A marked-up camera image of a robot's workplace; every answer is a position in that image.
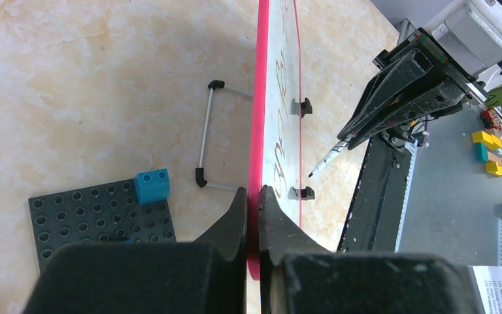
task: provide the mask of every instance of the blue lego block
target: blue lego block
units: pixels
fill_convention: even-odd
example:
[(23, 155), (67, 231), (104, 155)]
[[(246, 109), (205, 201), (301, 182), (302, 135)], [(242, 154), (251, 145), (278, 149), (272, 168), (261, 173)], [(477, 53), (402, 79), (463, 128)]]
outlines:
[(479, 162), (488, 162), (488, 148), (486, 148), (486, 145), (484, 143), (475, 143), (475, 150), (476, 150), (476, 156), (477, 160)]
[(166, 200), (170, 194), (170, 179), (166, 169), (138, 173), (133, 182), (139, 205)]

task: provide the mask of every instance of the pen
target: pen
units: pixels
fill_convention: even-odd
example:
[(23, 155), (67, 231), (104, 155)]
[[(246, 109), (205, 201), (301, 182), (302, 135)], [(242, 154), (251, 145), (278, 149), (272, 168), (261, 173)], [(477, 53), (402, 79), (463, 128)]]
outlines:
[(339, 141), (327, 154), (322, 158), (316, 166), (314, 166), (314, 169), (309, 173), (309, 178), (312, 177), (315, 173), (319, 172), (322, 168), (324, 168), (326, 165), (328, 165), (329, 162), (334, 160), (339, 153), (344, 150), (344, 148), (349, 145), (349, 142), (346, 141), (345, 139), (342, 139)]

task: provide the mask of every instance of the marble tabletop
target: marble tabletop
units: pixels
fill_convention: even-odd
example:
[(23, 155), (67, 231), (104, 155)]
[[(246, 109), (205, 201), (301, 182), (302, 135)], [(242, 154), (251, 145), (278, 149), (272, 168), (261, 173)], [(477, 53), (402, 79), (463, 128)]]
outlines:
[[(302, 0), (303, 173), (334, 143), (371, 60), (397, 31), (368, 0)], [(179, 241), (201, 235), (232, 191), (200, 189), (212, 79), (253, 90), (258, 2), (0, 0), (0, 313), (18, 313), (39, 275), (27, 199), (166, 167)], [(207, 179), (246, 186), (252, 102), (215, 95)], [(335, 250), (365, 147), (303, 186), (303, 229)], [(259, 313), (249, 280), (248, 312)]]

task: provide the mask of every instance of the lego baseplate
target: lego baseplate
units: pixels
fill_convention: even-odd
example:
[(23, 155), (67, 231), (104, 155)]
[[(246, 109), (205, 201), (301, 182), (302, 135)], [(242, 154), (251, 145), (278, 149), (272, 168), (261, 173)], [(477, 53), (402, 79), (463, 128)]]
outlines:
[(68, 243), (176, 242), (167, 201), (139, 205), (133, 179), (28, 202), (40, 269)]

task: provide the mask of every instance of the pink board edge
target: pink board edge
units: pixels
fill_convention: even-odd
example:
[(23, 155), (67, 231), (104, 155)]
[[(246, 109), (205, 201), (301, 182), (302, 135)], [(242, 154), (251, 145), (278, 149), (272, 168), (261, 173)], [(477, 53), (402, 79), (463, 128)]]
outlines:
[[(247, 266), (251, 278), (261, 279), (259, 257), (259, 195), (262, 188), (263, 149), (265, 131), (265, 98), (268, 55), (269, 0), (259, 0), (257, 22), (257, 47), (255, 57), (255, 88), (253, 97), (253, 118), (249, 155), (249, 178), (247, 184)], [(297, 1), (293, 0), (295, 25), (297, 26), (297, 50), (299, 54), (299, 100), (301, 101), (301, 40), (299, 38), (299, 19)], [(301, 189), (301, 119), (299, 120), (299, 189)], [(299, 200), (299, 227), (301, 228), (301, 200)]]

